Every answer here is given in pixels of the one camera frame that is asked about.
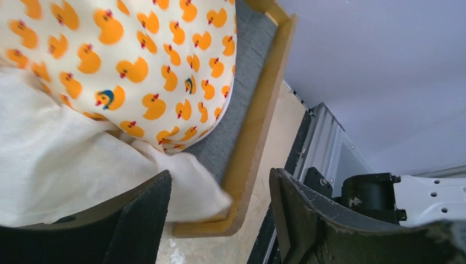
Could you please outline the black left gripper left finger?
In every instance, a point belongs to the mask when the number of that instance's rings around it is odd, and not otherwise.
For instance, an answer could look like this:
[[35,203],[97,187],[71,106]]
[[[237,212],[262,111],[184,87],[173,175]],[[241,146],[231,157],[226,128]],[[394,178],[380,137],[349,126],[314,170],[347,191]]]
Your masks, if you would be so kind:
[[155,263],[170,193],[165,170],[52,224],[1,227],[1,263]]

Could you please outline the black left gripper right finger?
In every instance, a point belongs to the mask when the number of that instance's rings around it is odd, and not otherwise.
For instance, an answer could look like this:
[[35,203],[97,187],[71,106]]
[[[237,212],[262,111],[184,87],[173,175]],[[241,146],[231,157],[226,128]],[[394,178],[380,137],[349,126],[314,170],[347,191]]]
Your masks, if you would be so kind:
[[465,222],[406,228],[345,208],[297,180],[299,263],[465,263]]

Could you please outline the orange patterned white blanket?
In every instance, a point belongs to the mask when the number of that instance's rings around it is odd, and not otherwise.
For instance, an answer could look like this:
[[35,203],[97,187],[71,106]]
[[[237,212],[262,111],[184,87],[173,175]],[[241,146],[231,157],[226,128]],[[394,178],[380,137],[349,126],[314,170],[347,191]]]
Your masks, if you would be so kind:
[[187,149],[234,84],[234,1],[1,1],[1,225],[57,220],[161,171],[168,222],[230,195]]

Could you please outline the wooden pet bed frame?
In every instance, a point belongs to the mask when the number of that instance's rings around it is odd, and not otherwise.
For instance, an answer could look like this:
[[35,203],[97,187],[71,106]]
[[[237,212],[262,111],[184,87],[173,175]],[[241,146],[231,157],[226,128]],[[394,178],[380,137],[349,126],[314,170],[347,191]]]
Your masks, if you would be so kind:
[[172,235],[176,238],[229,237],[240,230],[246,218],[298,18],[296,14],[287,15],[276,1],[244,3],[272,21],[276,32],[271,41],[253,43],[249,39],[256,37],[258,31],[251,26],[239,29],[234,87],[251,77],[254,94],[221,182],[232,204],[211,219],[173,224]]

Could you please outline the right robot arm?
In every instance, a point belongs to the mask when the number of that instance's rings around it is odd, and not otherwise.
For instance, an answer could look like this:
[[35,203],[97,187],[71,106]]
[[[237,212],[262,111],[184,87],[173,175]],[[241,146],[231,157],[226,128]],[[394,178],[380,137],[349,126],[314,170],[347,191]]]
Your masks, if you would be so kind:
[[307,169],[304,185],[367,217],[404,227],[430,222],[465,220],[465,172],[442,170],[427,177],[362,174],[343,181],[341,193],[315,168]]

